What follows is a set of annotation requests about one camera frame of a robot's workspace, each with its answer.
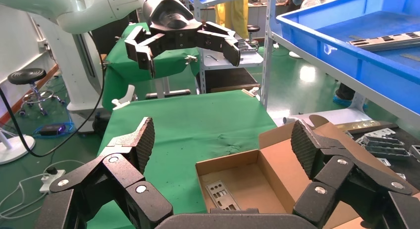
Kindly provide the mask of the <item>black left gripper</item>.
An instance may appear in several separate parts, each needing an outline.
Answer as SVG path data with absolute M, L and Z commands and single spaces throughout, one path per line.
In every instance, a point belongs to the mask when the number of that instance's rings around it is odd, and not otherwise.
M 233 66 L 239 66 L 241 53 L 236 32 L 213 22 L 202 25 L 180 0 L 143 0 L 143 16 L 149 27 L 136 26 L 125 38 L 129 59 L 156 77 L 154 58 L 168 50 L 199 47 L 223 53 Z

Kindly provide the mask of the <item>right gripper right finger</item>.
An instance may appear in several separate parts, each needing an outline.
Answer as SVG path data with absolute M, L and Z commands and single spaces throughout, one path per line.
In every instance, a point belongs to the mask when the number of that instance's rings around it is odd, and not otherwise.
M 417 229 L 420 201 L 400 177 L 369 166 L 338 140 L 315 134 L 294 122 L 291 148 L 311 180 L 293 214 L 322 228 L 339 202 L 350 205 L 374 229 Z

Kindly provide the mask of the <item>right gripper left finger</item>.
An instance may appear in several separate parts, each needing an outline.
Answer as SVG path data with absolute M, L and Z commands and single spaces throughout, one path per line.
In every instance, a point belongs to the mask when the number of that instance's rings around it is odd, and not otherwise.
M 173 207 L 144 176 L 154 142 L 151 117 L 132 133 L 112 138 L 95 159 L 51 183 L 35 228 L 84 229 L 111 201 L 135 228 L 156 228 L 173 215 Z

